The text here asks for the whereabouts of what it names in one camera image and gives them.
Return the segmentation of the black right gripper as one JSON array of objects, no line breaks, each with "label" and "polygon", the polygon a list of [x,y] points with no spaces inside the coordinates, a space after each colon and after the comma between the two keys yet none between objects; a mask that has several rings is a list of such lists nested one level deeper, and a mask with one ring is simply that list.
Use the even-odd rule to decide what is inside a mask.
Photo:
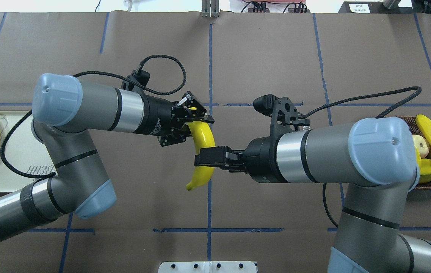
[{"label": "black right gripper", "polygon": [[[225,166],[225,170],[231,173],[246,173],[259,183],[281,183],[281,172],[276,161],[276,147],[280,138],[256,138],[245,150],[231,151],[228,146],[203,147],[195,155],[194,166]],[[238,160],[229,161],[226,155],[228,152],[237,154]]]}]

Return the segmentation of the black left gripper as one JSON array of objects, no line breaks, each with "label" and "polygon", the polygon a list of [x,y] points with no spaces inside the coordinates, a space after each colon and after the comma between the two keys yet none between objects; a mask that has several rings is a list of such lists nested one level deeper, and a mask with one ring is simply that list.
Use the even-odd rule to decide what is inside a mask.
[{"label": "black left gripper", "polygon": [[146,96],[143,102],[145,109],[141,121],[141,134],[158,136],[162,147],[184,143],[191,137],[186,122],[214,123],[213,117],[190,91],[183,95],[177,105],[153,96]]}]

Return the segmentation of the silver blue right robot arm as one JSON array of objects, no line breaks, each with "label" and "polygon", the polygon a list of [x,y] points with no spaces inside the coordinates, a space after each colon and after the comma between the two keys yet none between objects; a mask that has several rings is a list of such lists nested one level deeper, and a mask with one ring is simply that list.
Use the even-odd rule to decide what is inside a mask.
[{"label": "silver blue right robot arm", "polygon": [[407,193],[419,181],[408,125],[362,119],[297,130],[304,121],[271,122],[271,134],[245,150],[209,147],[196,166],[244,172],[259,183],[345,183],[329,273],[431,273],[431,241],[401,235]]}]

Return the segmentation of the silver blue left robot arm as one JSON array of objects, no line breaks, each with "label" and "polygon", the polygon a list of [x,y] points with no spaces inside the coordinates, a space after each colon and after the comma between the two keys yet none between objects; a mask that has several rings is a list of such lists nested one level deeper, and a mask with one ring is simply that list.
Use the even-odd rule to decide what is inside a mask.
[{"label": "silver blue left robot arm", "polygon": [[0,197],[0,242],[71,212],[89,219],[116,202],[89,130],[155,135],[168,146],[192,135],[189,123],[214,123],[190,91],[171,102],[145,94],[149,74],[143,70],[115,77],[123,81],[121,88],[78,76],[39,77],[31,130],[45,145],[55,174]]}]

